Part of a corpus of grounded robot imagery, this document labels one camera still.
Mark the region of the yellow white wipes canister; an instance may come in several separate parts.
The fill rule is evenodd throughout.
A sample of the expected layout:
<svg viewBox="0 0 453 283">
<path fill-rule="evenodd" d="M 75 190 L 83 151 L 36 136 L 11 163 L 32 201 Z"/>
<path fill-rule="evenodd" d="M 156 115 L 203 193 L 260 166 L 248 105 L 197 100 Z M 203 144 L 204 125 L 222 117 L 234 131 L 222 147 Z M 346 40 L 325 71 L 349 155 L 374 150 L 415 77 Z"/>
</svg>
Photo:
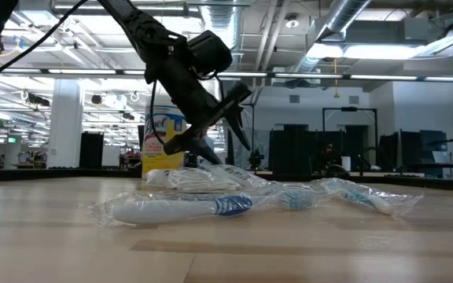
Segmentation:
<svg viewBox="0 0 453 283">
<path fill-rule="evenodd" d="M 151 116 L 147 111 L 145 133 L 142 142 L 142 173 L 145 177 L 154 169 L 178 169 L 183 167 L 184 153 L 167 155 L 164 146 L 158 141 L 168 142 L 186 130 L 186 121 L 180 110 L 164 103 L 156 103 Z"/>
</svg>

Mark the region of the black partition panel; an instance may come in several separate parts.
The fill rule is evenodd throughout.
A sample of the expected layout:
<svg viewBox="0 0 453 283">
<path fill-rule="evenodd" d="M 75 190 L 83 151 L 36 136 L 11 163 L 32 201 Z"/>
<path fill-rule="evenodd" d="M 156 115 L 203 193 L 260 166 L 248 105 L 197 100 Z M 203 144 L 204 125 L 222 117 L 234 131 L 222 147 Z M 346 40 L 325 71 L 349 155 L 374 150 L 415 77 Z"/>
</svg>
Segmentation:
<svg viewBox="0 0 453 283">
<path fill-rule="evenodd" d="M 79 167 L 85 169 L 101 169 L 103 147 L 103 134 L 82 133 Z"/>
</svg>

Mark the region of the overhead bar with light strips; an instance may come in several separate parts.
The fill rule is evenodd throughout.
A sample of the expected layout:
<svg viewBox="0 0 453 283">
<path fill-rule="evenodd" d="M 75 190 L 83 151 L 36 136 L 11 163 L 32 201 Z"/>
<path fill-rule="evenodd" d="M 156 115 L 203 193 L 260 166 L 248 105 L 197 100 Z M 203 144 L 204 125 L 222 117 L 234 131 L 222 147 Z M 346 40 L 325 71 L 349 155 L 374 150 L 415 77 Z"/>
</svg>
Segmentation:
<svg viewBox="0 0 453 283">
<path fill-rule="evenodd" d="M 89 78 L 89 79 L 149 79 L 144 70 L 125 69 L 74 69 L 74 68 L 6 68 L 0 72 L 5 76 Z M 364 75 L 334 73 L 295 72 L 219 72 L 218 78 L 225 79 L 320 79 L 355 81 L 397 81 L 421 83 L 453 83 L 453 76 L 431 75 Z"/>
</svg>

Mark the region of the dark background monitor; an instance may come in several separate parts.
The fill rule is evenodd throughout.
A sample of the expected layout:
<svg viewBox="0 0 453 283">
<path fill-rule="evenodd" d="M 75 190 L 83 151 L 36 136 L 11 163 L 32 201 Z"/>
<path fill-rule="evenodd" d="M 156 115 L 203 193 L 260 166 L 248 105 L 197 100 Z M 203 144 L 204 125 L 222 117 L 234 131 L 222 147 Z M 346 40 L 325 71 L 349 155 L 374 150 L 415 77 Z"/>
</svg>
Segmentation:
<svg viewBox="0 0 453 283">
<path fill-rule="evenodd" d="M 420 130 L 421 161 L 424 164 L 447 164 L 447 135 L 440 130 Z"/>
</svg>

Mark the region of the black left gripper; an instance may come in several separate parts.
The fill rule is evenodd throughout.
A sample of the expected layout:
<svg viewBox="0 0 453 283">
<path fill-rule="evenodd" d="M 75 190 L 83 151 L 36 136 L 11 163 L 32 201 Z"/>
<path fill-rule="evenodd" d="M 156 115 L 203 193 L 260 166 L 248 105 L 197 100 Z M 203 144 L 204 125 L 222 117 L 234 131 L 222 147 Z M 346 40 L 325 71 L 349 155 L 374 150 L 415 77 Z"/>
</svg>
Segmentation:
<svg viewBox="0 0 453 283">
<path fill-rule="evenodd" d="M 201 79 L 190 66 L 190 51 L 186 39 L 145 39 L 143 61 L 148 83 L 159 82 L 191 125 L 163 143 L 164 152 L 172 155 L 194 151 L 200 165 L 220 165 L 223 162 L 214 151 L 213 140 L 200 132 L 224 118 L 239 142 L 250 150 L 249 140 L 243 131 L 240 103 L 251 91 L 242 82 L 226 92 L 222 100 L 214 98 L 200 83 Z"/>
</svg>

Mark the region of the light blue bagged toothbrush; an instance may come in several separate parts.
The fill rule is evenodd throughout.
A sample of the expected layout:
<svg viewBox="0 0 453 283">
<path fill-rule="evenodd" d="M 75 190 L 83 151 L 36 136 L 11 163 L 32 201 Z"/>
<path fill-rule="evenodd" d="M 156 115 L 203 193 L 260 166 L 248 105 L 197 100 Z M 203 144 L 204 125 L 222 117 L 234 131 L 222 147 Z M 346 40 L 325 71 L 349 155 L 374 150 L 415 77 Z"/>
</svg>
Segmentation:
<svg viewBox="0 0 453 283">
<path fill-rule="evenodd" d="M 309 186 L 278 182 L 269 183 L 249 196 L 255 210 L 308 210 L 314 208 L 319 200 L 316 192 Z"/>
<path fill-rule="evenodd" d="M 329 197 L 340 198 L 384 215 L 405 215 L 424 197 L 423 193 L 387 193 L 341 178 L 323 178 L 316 182 L 316 186 Z"/>
</svg>

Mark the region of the black partition wall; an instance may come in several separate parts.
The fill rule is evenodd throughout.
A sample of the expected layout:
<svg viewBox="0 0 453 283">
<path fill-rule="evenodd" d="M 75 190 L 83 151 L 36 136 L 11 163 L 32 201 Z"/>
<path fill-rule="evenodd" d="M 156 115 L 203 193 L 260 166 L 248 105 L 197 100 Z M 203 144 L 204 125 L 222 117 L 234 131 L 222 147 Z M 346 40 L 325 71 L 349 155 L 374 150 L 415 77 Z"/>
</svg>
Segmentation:
<svg viewBox="0 0 453 283">
<path fill-rule="evenodd" d="M 366 165 L 362 170 L 358 160 L 366 144 L 366 137 L 360 126 L 346 126 L 343 130 L 327 131 L 326 141 L 342 156 L 352 158 L 352 170 L 346 171 L 341 165 L 332 165 L 324 170 L 321 165 L 322 132 L 310 131 L 301 125 L 287 126 L 282 130 L 270 132 L 269 168 L 275 175 L 319 175 L 339 176 L 350 175 L 352 172 L 378 171 L 374 161 L 368 160 L 370 151 L 363 156 Z"/>
</svg>

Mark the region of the dark blue bagged toothbrush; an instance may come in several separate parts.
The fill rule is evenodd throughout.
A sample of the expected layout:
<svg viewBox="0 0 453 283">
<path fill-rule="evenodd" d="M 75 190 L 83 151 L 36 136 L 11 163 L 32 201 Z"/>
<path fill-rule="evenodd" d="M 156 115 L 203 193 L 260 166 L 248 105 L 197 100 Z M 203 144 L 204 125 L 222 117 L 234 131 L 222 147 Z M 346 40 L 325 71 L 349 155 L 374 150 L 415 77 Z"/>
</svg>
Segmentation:
<svg viewBox="0 0 453 283">
<path fill-rule="evenodd" d="M 150 226 L 206 216 L 240 215 L 254 206 L 244 193 L 145 193 L 125 192 L 86 206 L 101 226 L 126 223 Z"/>
</svg>

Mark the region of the seated person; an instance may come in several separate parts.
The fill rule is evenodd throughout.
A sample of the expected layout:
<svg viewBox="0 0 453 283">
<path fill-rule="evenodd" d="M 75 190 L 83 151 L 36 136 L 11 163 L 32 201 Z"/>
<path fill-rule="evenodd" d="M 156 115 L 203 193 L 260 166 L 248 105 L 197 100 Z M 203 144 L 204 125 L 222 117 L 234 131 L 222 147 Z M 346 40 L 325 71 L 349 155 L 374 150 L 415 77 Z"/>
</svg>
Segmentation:
<svg viewBox="0 0 453 283">
<path fill-rule="evenodd" d="M 328 144 L 323 148 L 321 165 L 324 170 L 332 165 L 341 165 L 341 153 L 333 147 L 333 144 Z"/>
</svg>

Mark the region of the black frame stand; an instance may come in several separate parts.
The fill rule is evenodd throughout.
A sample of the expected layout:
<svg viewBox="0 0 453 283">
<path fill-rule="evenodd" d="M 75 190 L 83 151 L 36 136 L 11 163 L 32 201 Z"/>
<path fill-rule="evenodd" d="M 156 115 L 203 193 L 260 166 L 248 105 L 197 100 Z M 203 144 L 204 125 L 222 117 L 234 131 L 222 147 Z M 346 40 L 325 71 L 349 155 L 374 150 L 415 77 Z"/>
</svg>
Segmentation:
<svg viewBox="0 0 453 283">
<path fill-rule="evenodd" d="M 326 141 L 326 121 L 333 115 L 330 114 L 329 116 L 326 115 L 326 111 L 340 111 L 340 112 L 362 112 L 365 116 L 369 117 L 373 122 L 374 122 L 374 146 L 373 147 L 367 147 L 364 148 L 363 151 L 358 154 L 358 160 L 361 161 L 361 169 L 364 169 L 364 165 L 366 165 L 366 159 L 364 158 L 363 154 L 366 151 L 377 151 L 378 150 L 378 111 L 375 108 L 356 108 L 353 106 L 349 107 L 340 107 L 340 108 L 323 108 L 322 109 L 322 141 L 323 141 L 323 147 L 322 149 L 332 143 L 328 143 Z"/>
</svg>

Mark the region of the white pillar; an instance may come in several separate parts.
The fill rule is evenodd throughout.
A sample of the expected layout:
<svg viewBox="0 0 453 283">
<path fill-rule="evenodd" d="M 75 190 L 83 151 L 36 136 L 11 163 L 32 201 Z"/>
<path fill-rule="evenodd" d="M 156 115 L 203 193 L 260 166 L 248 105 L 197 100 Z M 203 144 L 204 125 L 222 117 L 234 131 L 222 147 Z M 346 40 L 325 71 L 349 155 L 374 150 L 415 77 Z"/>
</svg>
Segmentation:
<svg viewBox="0 0 453 283">
<path fill-rule="evenodd" d="M 78 79 L 55 79 L 47 167 L 78 167 L 84 92 Z"/>
</svg>

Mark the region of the silver ventilation duct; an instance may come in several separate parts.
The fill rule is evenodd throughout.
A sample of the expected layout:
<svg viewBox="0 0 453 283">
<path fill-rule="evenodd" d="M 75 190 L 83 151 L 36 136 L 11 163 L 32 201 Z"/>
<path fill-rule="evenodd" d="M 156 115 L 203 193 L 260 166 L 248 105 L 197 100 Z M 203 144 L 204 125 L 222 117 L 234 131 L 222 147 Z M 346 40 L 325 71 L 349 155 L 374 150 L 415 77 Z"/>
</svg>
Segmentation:
<svg viewBox="0 0 453 283">
<path fill-rule="evenodd" d="M 372 0 L 333 0 L 329 12 L 312 21 L 305 38 L 306 52 L 291 72 L 312 72 L 321 59 L 330 57 L 319 54 L 318 44 L 329 37 L 336 37 L 339 42 L 343 42 L 347 28 L 371 2 Z"/>
</svg>

